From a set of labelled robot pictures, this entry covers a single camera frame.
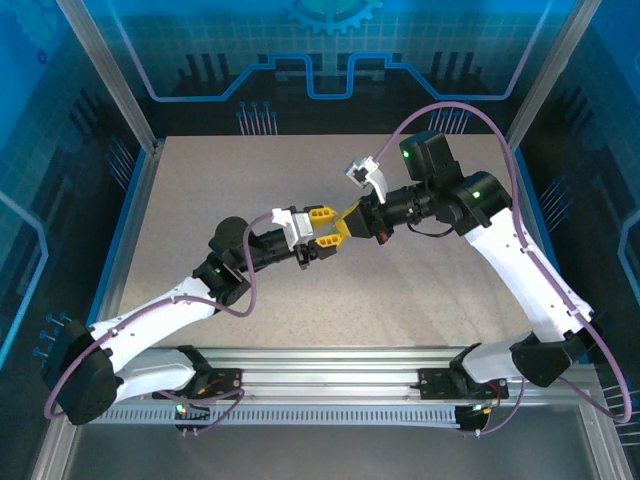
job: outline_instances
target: beige table surface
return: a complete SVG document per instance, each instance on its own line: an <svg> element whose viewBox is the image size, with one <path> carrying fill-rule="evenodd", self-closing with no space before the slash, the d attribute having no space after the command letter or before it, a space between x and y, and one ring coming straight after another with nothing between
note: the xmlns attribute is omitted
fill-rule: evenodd
<svg viewBox="0 0 640 480"><path fill-rule="evenodd" d="M274 207L348 207L364 194L343 171L386 135L170 137L144 217L120 312L166 292L209 253L216 225ZM492 136L448 137L463 172L508 185ZM392 148L381 167L390 189L410 183ZM275 228L263 224L257 233ZM422 230L442 230L435 220ZM484 258L452 234L430 239L398 227L389 243L348 239L340 253L301 271L291 259L258 274L252 316L219 314L161 345L199 347L435 346L489 342L524 332L518 303ZM242 299L236 306L244 308Z"/></svg>

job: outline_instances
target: metal frame post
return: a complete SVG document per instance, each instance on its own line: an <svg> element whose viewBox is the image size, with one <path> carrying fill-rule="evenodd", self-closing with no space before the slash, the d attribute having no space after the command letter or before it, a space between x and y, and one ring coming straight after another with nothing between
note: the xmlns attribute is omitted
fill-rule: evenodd
<svg viewBox="0 0 640 480"><path fill-rule="evenodd" d="M57 3L140 146L146 153L153 153L156 137L87 7L82 0L57 0Z"/></svg>
<svg viewBox="0 0 640 480"><path fill-rule="evenodd" d="M556 80L567 65L569 57L573 54L578 42L589 26L593 15L598 10L600 2L601 0L578 0L576 2L576 6L569 14L562 31L551 46L549 55L547 55L545 62L542 64L540 73L534 80L531 90L527 93L509 127L507 138L512 150L515 150L520 145Z"/></svg>

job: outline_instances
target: gear logo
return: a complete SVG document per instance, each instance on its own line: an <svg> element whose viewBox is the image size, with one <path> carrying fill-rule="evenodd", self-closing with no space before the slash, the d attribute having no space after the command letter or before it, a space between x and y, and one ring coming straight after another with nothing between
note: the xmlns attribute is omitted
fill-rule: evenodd
<svg viewBox="0 0 640 480"><path fill-rule="evenodd" d="M13 14L29 40L43 49L58 33L55 0L0 0L0 14Z"/></svg>
<svg viewBox="0 0 640 480"><path fill-rule="evenodd" d="M289 20L297 20L300 28L311 27L314 34L347 33L360 28L362 20L371 20L373 10L382 7L381 0L286 0Z"/></svg>

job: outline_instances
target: white robotic arm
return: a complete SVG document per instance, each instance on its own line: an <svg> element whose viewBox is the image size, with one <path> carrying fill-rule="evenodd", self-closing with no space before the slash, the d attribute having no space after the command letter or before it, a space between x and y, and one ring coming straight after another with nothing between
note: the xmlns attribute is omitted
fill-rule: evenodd
<svg viewBox="0 0 640 480"><path fill-rule="evenodd" d="M180 347L170 353L147 349L180 328L217 313L219 310L211 302L227 306L240 298L249 289L242 273L249 270L253 274L245 252L249 252L255 271L288 258L295 258L306 268L312 260L335 254L346 237L375 237L384 244L394 227L415 224L429 216L451 225L489 261L532 326L532 331L522 337L473 345L463 351L451 362L450 385L442 387L447 395L453 395L448 398L486 399L474 395L478 392L486 395L487 383L495 379L523 376L540 386L553 382L590 344L581 335L583 328L574 318L576 312L567 311L529 252L521 249L509 196L487 173L464 177L441 134L415 135L403 141L401 149L411 178L419 183L388 192L381 172L370 169L380 177L377 184L385 186L383 195L376 189L340 215L325 206L308 207L303 212L293 207L276 209L273 221L282 228L260 236L250 233L243 238L245 230L249 230L247 223L237 217L228 218L218 226L209 243L212 253L192 277L148 304L98 322L89 330L79 322L62 329L43 371L45 383L52 390L75 358L105 334L114 334L79 364L78 371L60 390L58 402L72 423L91 421L114 402L149 392L177 391L193 399L203 392L226 393L240 386L239 372L214 375L192 347ZM369 178L370 170L361 161L355 162L347 169L347 175ZM314 228L329 223L334 225L329 235L307 241ZM577 311L590 318L591 307L571 291L535 244L530 244L529 248L563 287ZM150 308L158 302L163 304ZM216 375L227 375L231 383L208 391L213 382L222 380ZM418 388L421 396L428 394L423 391L424 386Z"/></svg>

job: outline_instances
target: black mounting bracket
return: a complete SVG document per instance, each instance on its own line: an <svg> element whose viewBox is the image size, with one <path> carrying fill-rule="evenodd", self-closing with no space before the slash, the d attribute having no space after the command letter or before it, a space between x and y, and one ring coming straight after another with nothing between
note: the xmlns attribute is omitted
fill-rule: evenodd
<svg viewBox="0 0 640 480"><path fill-rule="evenodd" d="M175 395L184 397L185 402L189 403L189 399L201 399L215 397L229 393L237 388L242 387L242 370L239 368L214 368L204 356L191 345L178 347L178 350L184 353L191 363L196 373L191 381L182 389L175 392ZM166 399L159 393L154 393L153 398L162 400ZM237 395L228 397L229 399L237 398Z"/></svg>
<svg viewBox="0 0 640 480"><path fill-rule="evenodd" d="M462 432L482 431L489 423L489 413L474 407L456 407L456 423Z"/></svg>
<svg viewBox="0 0 640 480"><path fill-rule="evenodd" d="M418 383L411 388L420 391L421 400L494 400L509 398L509 388L505 379L496 379L488 383L477 383L474 388L461 391L459 383L450 368L421 368L418 370Z"/></svg>

